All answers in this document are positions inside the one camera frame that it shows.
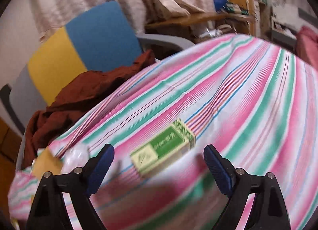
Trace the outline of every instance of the gray chair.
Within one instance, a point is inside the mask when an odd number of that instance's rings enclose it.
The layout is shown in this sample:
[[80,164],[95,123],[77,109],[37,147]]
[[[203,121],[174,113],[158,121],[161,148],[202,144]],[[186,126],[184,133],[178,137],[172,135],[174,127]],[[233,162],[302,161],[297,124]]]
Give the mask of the gray chair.
[[[142,50],[150,45],[164,46],[176,51],[182,51],[194,45],[181,37],[157,34],[136,35],[116,1],[106,2],[84,12],[67,23],[65,29],[72,46],[87,70],[109,71],[119,66],[129,66],[142,53]],[[41,73],[50,69],[50,67],[46,68],[45,62],[38,68]],[[12,88],[6,85],[1,89],[0,98],[22,134],[32,115],[49,105],[34,84],[28,66],[22,70]],[[23,138],[16,164],[17,170],[21,168],[24,144]]]

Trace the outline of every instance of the metal pin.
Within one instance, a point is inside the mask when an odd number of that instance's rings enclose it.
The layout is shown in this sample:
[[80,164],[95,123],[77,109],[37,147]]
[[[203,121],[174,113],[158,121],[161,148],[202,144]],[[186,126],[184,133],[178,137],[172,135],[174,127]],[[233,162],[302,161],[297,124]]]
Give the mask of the metal pin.
[[76,173],[76,174],[80,174],[82,171],[83,171],[83,169],[81,167],[76,167],[74,169],[74,173]]
[[272,172],[267,173],[267,176],[271,179],[275,178],[275,174],[273,174]]
[[48,178],[48,177],[51,176],[51,172],[45,172],[45,173],[43,174],[43,176],[44,176],[45,178]]
[[244,169],[243,168],[237,168],[236,169],[236,172],[239,174],[239,175],[242,175],[245,173]]

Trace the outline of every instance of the striped tablecloth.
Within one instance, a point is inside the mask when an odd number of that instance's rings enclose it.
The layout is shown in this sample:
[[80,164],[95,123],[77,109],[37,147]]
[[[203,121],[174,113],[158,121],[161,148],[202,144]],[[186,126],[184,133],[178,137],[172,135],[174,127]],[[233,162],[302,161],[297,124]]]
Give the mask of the striped tablecloth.
[[[62,158],[76,143],[95,156],[105,143],[115,159],[91,201],[109,230],[211,229],[227,198],[203,161],[213,144],[250,174],[273,172],[291,228],[302,229],[318,202],[316,71],[293,54],[247,35],[228,34],[154,64],[124,83],[50,144]],[[181,118],[194,149],[150,179],[129,159],[138,145]],[[10,213],[26,219],[38,181],[18,172]],[[74,229],[81,229],[65,195]],[[239,227],[251,209],[248,200]]]

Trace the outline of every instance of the brown garment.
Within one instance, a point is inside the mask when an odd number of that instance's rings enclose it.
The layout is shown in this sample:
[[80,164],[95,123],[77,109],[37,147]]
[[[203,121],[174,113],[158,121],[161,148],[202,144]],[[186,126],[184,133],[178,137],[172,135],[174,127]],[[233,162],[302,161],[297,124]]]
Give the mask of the brown garment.
[[30,119],[25,130],[22,169],[32,164],[38,148],[47,147],[121,84],[154,63],[155,56],[149,50],[130,67],[121,66],[109,72],[87,71],[78,75],[61,90],[51,106],[45,111],[37,111]]

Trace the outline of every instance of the wooden desk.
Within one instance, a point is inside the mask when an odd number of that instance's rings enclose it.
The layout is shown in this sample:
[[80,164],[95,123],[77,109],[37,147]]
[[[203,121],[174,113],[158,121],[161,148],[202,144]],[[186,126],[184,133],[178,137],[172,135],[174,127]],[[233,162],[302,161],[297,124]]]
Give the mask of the wooden desk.
[[217,20],[222,20],[225,18],[230,18],[237,21],[248,22],[248,23],[255,22],[254,16],[245,16],[245,15],[232,14],[232,13],[209,12],[209,13],[196,13],[186,17],[173,18],[163,22],[152,23],[152,24],[146,25],[145,28],[156,29],[158,27],[164,27],[164,26],[191,26],[191,25],[202,23],[202,22],[217,21]]

